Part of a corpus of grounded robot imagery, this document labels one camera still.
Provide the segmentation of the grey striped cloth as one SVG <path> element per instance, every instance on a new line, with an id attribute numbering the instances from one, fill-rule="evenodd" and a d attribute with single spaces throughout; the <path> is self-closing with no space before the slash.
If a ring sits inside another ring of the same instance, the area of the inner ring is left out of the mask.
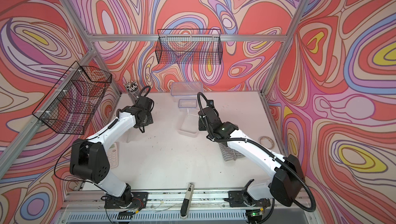
<path id="1" fill-rule="evenodd" d="M 245 157 L 242 153 L 240 153 L 234 149 L 231 149 L 230 147 L 227 147 L 224 144 L 219 144 L 219 148 L 220 148 L 223 160 L 225 162 L 236 161 L 238 159 L 242 159 Z"/>

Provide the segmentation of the translucent green lunch box lid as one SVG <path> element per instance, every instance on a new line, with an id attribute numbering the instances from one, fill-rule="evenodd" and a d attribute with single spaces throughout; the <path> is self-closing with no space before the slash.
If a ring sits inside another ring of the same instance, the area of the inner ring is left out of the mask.
<path id="1" fill-rule="evenodd" d="M 132 142 L 136 141 L 137 138 L 139 138 L 139 134 L 140 134 L 140 130 L 139 129 L 135 129 L 135 128 L 129 129 L 128 132 L 126 133 L 125 142 L 127 144 L 129 144 L 129 143 L 132 143 Z"/>

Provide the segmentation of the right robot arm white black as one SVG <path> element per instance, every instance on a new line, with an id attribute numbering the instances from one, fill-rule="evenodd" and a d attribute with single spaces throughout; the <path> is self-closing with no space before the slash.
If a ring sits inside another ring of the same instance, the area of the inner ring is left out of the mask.
<path id="1" fill-rule="evenodd" d="M 238 126 L 222 122 L 216 110 L 206 107 L 199 111 L 199 129 L 208 132 L 207 138 L 239 152 L 266 174 L 265 181 L 248 181 L 241 190 L 242 202 L 252 206 L 261 199 L 273 198 L 284 206 L 295 203 L 304 181 L 297 158 L 285 157 L 251 140 Z"/>

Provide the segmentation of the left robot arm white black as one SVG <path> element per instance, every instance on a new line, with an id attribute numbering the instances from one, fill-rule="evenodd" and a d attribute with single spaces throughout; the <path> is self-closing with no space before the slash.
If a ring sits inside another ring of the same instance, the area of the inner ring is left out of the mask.
<path id="1" fill-rule="evenodd" d="M 121 181 L 110 169 L 108 150 L 129 129 L 145 132 L 153 123 L 154 101 L 146 96 L 137 98 L 133 106 L 117 110 L 115 119 L 87 139 L 77 139 L 71 146 L 70 173 L 93 183 L 114 200 L 116 206 L 127 208 L 133 201 L 131 187 Z"/>

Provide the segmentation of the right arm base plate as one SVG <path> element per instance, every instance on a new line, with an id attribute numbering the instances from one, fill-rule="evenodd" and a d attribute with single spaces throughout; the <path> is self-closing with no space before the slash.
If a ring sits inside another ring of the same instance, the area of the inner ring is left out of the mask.
<path id="1" fill-rule="evenodd" d="M 228 202 L 230 207 L 262 207 L 267 208 L 271 206 L 270 199 L 254 200 L 247 192 L 239 191 L 228 191 L 228 197 L 224 198 L 224 201 Z"/>

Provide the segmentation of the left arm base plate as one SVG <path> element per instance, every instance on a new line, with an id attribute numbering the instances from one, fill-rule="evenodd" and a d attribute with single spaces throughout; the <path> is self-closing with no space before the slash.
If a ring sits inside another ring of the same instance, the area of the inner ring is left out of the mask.
<path id="1" fill-rule="evenodd" d="M 131 192 L 127 197 L 105 195 L 101 200 L 105 201 L 105 209 L 144 209 L 148 196 L 148 192 Z"/>

